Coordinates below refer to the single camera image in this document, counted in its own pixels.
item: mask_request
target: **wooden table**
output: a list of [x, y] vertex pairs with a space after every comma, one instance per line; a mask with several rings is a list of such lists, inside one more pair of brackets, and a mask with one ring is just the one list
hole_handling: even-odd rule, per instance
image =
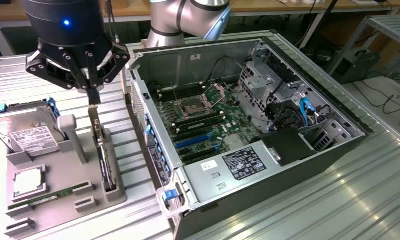
[[[150, 20], [150, 3], [149, 0], [128, 0], [128, 8], [114, 9], [114, 20], [117, 22], [137, 22]], [[392, 9], [388, 9], [389, 14], [395, 14], [400, 9], [400, 0], [389, 0]], [[312, 12], [317, 14], [315, 21], [311, 25], [309, 31], [304, 38], [301, 47], [307, 44], [317, 24], [323, 18], [324, 12], [331, 4], [316, 4], [312, 11], [312, 6], [304, 3], [288, 2], [282, 4], [277, 0], [230, 0], [232, 17], [246, 16], [270, 16], [270, 15], [297, 15], [308, 14]], [[381, 5], [357, 5], [351, 0], [339, 0], [332, 13], [349, 13], [349, 12], [373, 12], [381, 11]], [[0, 5], [0, 52], [2, 56], [14, 55], [14, 51], [9, 42], [2, 34], [2, 28], [29, 27], [30, 23], [25, 15], [25, 10], [21, 5], [21, 0], [13, 0], [12, 4]]]

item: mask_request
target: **gray robot arm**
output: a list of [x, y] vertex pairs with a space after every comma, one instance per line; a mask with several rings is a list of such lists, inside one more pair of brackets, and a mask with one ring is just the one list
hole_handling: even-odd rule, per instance
[[229, 0], [150, 0], [146, 47], [184, 44], [182, 32], [206, 40], [217, 40], [229, 15]]

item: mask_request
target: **power supply label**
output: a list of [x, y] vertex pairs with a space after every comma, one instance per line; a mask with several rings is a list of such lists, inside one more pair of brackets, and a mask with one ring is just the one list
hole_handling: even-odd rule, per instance
[[36, 127], [24, 131], [16, 131], [9, 135], [20, 148], [28, 153], [56, 148], [58, 146], [46, 126]]
[[221, 157], [236, 180], [257, 174], [266, 169], [252, 147], [236, 151]]

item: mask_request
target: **green circuit board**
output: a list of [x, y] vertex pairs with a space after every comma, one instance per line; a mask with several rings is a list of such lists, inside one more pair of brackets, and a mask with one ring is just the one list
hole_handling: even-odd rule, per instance
[[[161, 120], [173, 140], [178, 156], [185, 164], [192, 164], [213, 155], [222, 154], [237, 147], [248, 145], [250, 140], [261, 134], [248, 120], [244, 110], [237, 105], [237, 100], [232, 96], [229, 87], [216, 86], [214, 83], [210, 83], [205, 86], [205, 90], [204, 94], [209, 107], [205, 106], [205, 100], [201, 95], [168, 102], [156, 101]], [[208, 125], [209, 122], [200, 121], [198, 126], [192, 126], [197, 128], [196, 130], [186, 130], [188, 132], [184, 134], [177, 133], [174, 123], [184, 123], [189, 119], [206, 117], [216, 113], [222, 113], [222, 115], [217, 116], [220, 121], [217, 124], [213, 124], [213, 120], [210, 125]], [[177, 147], [177, 144], [208, 134], [208, 140]]]

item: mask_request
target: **hard drive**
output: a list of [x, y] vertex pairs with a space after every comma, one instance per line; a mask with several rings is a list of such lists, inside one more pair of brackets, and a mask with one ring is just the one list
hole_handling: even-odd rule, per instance
[[9, 153], [26, 152], [36, 157], [60, 149], [66, 137], [57, 127], [60, 112], [52, 98], [41, 101], [0, 104], [0, 139]]

